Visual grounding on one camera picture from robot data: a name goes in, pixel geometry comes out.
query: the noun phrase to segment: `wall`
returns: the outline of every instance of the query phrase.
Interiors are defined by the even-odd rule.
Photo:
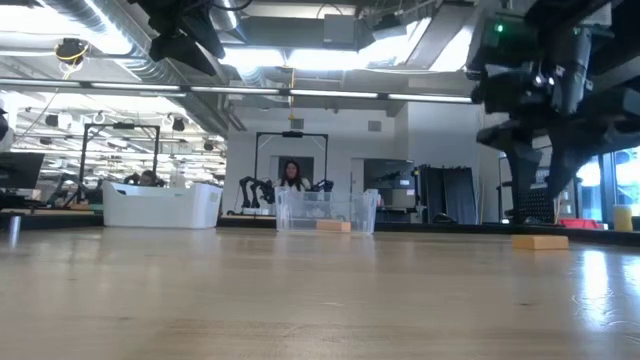
[[[249,131],[229,133],[227,175],[223,194],[225,213],[228,210],[240,210],[242,195],[238,192],[238,181],[244,176],[253,176],[255,133],[289,130],[287,109],[260,111],[254,108],[240,108],[236,113]],[[305,119],[305,133],[329,135],[327,178],[335,182],[336,192],[350,190],[352,159],[395,158],[394,121],[393,118],[388,118],[384,111],[342,110],[335,114],[324,109],[301,109],[295,110],[295,116]],[[382,131],[368,132],[369,120],[382,121]],[[261,137],[261,145],[268,138]],[[317,140],[324,146],[324,140]],[[258,177],[270,176],[272,156],[287,155],[314,157],[314,180],[317,182],[322,179],[324,150],[310,138],[285,139],[279,136],[274,136],[261,147],[258,153]]]
[[[223,196],[225,212],[239,210],[238,181],[253,175],[255,132],[289,129],[286,109],[263,112],[241,108],[237,114],[250,131],[229,134]],[[343,110],[334,114],[323,109],[304,109],[295,110],[295,115],[305,119],[305,132],[329,134],[328,178],[335,181],[335,191],[350,190],[351,173],[357,171],[363,158],[408,159],[414,160],[416,165],[468,166],[474,174],[476,199],[478,208],[482,209],[483,221],[498,221],[499,152],[477,144],[475,137],[478,129],[504,121],[503,116],[485,116],[480,106],[427,103],[408,104],[395,119],[387,118],[381,111],[362,110]],[[369,120],[381,120],[382,132],[368,132]],[[272,138],[260,149],[259,177],[270,176],[270,159],[274,155],[313,156],[314,180],[322,178],[324,152],[310,139]]]
[[[394,120],[394,153],[397,159],[409,158],[409,104],[407,103]]]

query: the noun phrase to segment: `woman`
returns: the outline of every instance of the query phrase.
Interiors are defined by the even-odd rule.
[[[309,180],[300,175],[300,166],[294,160],[288,160],[284,164],[284,173],[282,178],[276,182],[276,186],[296,192],[307,191],[311,188]]]

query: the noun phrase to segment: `wooden table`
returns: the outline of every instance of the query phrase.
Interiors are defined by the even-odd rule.
[[[0,245],[3,359],[638,359],[636,249],[101,228]]]

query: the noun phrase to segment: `white plastic bin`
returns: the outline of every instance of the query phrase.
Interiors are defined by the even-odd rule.
[[[216,226],[222,189],[194,184],[189,189],[102,184],[106,226],[206,229]]]

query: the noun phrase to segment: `yellow object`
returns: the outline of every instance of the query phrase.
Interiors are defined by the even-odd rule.
[[[338,220],[318,220],[316,222],[316,229],[321,231],[350,232],[351,223]]]
[[[631,223],[631,207],[628,205],[615,205],[613,207],[614,212],[614,230],[615,231],[633,231],[633,224]]]
[[[566,236],[512,235],[511,243],[514,249],[566,250],[569,248],[569,238]]]

